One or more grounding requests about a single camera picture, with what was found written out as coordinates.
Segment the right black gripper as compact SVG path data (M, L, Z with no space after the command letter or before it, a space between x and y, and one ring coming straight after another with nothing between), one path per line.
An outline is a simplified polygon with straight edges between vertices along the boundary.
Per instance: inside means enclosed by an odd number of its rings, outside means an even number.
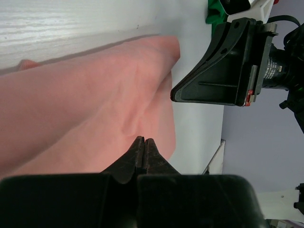
M279 104L289 109L304 129L304 25L285 35L284 49L271 45L262 88L288 91ZM171 100L244 106L252 68L251 45L256 20L242 18L218 24L210 45L198 64L171 90Z

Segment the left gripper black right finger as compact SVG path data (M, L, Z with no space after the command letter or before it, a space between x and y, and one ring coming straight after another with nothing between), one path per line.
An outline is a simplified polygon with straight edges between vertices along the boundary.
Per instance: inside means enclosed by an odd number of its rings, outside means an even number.
M237 175L137 178L139 228L266 228L251 184Z

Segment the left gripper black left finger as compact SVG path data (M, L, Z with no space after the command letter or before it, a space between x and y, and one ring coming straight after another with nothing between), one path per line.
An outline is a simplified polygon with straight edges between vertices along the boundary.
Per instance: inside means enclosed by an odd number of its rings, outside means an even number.
M0 183L3 228L135 228L144 138L101 173L23 175Z

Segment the pink t shirt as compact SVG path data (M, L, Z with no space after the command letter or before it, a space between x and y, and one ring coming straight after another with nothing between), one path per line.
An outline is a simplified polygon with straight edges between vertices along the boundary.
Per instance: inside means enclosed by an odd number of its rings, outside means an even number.
M146 37L0 78L0 176L100 172L137 136L175 150L173 36Z

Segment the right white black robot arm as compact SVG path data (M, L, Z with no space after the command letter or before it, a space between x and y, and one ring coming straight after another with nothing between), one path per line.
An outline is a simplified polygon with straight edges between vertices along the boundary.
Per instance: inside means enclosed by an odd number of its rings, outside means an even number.
M304 125L304 26L270 16L272 0L222 0L228 15L215 27L198 64L171 90L180 103L250 106L263 88L284 89L280 104Z

